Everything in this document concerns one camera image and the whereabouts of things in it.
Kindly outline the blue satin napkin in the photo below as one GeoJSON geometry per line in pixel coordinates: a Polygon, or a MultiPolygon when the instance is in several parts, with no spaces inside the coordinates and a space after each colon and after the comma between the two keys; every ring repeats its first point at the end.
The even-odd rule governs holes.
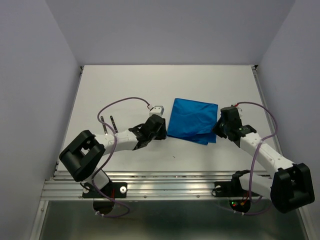
{"type": "Polygon", "coordinates": [[[217,136],[212,128],[217,123],[218,105],[183,98],[175,98],[167,135],[189,142],[215,144],[217,136]]]}

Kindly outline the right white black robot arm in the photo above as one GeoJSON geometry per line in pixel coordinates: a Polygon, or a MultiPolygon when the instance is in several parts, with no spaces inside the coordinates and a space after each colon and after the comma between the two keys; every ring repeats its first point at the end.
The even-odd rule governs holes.
{"type": "Polygon", "coordinates": [[[252,166],[249,170],[236,171],[229,181],[216,181],[211,192],[214,197],[244,197],[243,202],[229,203],[234,211],[246,209],[252,196],[267,198],[283,214],[315,201],[309,167],[294,163],[269,146],[252,126],[242,123],[236,106],[220,110],[212,131],[252,156],[252,163],[259,163],[270,176],[255,174],[252,166]]]}

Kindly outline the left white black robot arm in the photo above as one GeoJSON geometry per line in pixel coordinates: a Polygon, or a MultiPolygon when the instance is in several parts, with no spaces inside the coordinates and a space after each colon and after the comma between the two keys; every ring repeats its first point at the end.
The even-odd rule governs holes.
{"type": "Polygon", "coordinates": [[[111,193],[112,182],[97,167],[101,158],[119,151],[139,150],[153,140],[165,140],[166,137],[166,120],[153,114],[145,123],[116,134],[94,135],[83,130],[60,153],[59,160],[75,182],[88,183],[100,197],[106,197],[111,193]]]}

